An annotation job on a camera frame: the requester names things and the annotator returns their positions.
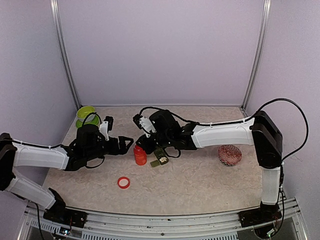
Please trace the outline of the orange pill bottle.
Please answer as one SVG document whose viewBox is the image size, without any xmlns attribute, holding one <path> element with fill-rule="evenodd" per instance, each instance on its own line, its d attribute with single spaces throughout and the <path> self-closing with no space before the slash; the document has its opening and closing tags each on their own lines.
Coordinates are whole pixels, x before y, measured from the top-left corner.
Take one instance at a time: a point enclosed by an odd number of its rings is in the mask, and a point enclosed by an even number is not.
<svg viewBox="0 0 320 240">
<path fill-rule="evenodd" d="M 147 154 L 140 146 L 134 146 L 133 154 L 137 165 L 143 166 L 147 163 Z"/>
</svg>

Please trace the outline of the green weekly pill organizer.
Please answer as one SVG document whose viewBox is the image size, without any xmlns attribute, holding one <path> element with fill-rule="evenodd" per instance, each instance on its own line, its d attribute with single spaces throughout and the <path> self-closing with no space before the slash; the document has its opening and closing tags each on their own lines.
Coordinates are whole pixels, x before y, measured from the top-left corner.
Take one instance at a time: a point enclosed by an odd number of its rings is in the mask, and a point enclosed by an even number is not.
<svg viewBox="0 0 320 240">
<path fill-rule="evenodd" d="M 150 162 L 150 166 L 152 168 L 165 165 L 169 162 L 169 158 L 162 148 L 160 148 L 160 147 L 156 148 L 154 150 L 153 154 L 155 155 L 156 160 Z"/>
</svg>

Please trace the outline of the orange bottle cap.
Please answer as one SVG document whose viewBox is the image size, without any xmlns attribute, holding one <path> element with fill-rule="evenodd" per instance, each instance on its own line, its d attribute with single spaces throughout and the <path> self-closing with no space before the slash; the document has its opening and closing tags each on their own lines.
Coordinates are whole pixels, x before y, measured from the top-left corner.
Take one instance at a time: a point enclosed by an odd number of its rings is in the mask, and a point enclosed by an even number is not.
<svg viewBox="0 0 320 240">
<path fill-rule="evenodd" d="M 121 176 L 117 180 L 117 185 L 121 189 L 127 189 L 130 186 L 130 184 L 131 184 L 130 179 L 126 176 Z"/>
</svg>

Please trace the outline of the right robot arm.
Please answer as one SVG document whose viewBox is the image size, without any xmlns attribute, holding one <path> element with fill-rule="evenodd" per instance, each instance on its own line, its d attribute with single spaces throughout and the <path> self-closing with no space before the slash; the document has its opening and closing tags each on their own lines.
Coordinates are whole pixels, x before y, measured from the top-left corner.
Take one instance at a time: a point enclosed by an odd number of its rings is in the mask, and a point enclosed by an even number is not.
<svg viewBox="0 0 320 240">
<path fill-rule="evenodd" d="M 305 136 L 301 145 L 283 155 L 283 135 L 271 117 L 263 110 L 275 102 L 294 105 L 302 116 Z M 274 98 L 251 115 L 242 119 L 202 123 L 187 120 L 168 109 L 154 107 L 155 113 L 144 116 L 144 107 L 133 117 L 135 125 L 143 131 L 136 140 L 146 154 L 157 148 L 174 148 L 178 152 L 195 151 L 218 145 L 254 146 L 258 165 L 262 169 L 262 194 L 256 218 L 266 222 L 279 210 L 279 195 L 283 185 L 284 161 L 300 151 L 308 141 L 310 127 L 302 108 L 288 98 Z"/>
</svg>

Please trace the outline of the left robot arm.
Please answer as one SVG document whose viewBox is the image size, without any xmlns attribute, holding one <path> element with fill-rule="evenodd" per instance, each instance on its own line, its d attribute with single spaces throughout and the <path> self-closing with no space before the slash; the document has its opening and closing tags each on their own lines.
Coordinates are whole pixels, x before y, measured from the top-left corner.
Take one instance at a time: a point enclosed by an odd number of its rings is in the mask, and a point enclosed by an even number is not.
<svg viewBox="0 0 320 240">
<path fill-rule="evenodd" d="M 45 189 L 25 178 L 16 167 L 41 167 L 74 172 L 89 169 L 88 162 L 104 160 L 106 155 L 125 155 L 134 140 L 130 137 L 109 136 L 113 118 L 107 116 L 99 125 L 82 123 L 76 138 L 69 144 L 37 145 L 14 140 L 10 134 L 0 135 L 0 189 L 32 201 L 46 209 L 57 221 L 70 218 L 70 211 L 62 197 L 53 189 Z"/>
</svg>

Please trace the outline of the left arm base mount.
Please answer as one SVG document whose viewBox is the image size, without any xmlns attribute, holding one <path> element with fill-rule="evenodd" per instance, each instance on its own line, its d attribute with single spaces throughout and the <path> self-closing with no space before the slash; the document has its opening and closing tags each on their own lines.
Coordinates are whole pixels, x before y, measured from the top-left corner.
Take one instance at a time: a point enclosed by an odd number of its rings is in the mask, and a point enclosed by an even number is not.
<svg viewBox="0 0 320 240">
<path fill-rule="evenodd" d="M 69 227 L 83 228 L 88 214 L 70 208 L 45 210 L 43 218 Z"/>
</svg>

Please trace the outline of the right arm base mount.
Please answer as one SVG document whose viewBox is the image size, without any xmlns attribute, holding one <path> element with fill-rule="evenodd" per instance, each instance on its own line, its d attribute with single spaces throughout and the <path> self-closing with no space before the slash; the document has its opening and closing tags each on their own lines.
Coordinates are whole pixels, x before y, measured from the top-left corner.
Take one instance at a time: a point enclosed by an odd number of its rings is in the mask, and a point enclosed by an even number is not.
<svg viewBox="0 0 320 240">
<path fill-rule="evenodd" d="M 255 208 L 251 210 L 244 210 L 238 213 L 240 224 L 242 228 L 264 224 L 282 218 L 280 210 L 262 210 Z"/>
</svg>

